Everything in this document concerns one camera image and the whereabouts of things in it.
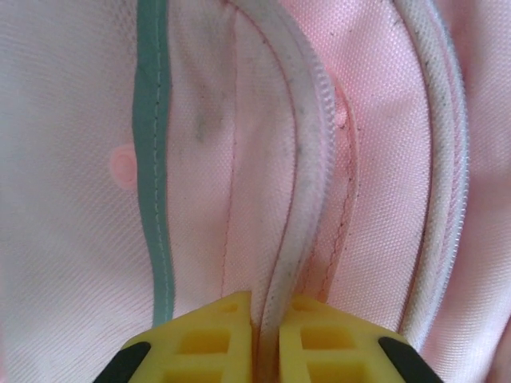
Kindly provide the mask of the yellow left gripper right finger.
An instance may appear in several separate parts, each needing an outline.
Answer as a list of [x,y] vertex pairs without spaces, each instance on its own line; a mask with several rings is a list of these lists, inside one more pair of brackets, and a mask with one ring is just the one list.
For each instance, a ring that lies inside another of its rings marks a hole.
[[401,335],[308,297],[279,328],[279,383],[443,383]]

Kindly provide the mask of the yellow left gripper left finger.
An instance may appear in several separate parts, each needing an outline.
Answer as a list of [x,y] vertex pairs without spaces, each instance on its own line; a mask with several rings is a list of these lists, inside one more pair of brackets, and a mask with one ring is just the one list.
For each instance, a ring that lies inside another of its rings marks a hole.
[[93,383],[252,383],[250,303],[230,294],[138,334]]

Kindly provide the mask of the pink student backpack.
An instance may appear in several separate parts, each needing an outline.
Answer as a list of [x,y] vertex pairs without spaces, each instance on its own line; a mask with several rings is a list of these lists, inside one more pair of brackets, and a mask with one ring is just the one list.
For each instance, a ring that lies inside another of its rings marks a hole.
[[511,0],[0,0],[0,383],[240,291],[511,383]]

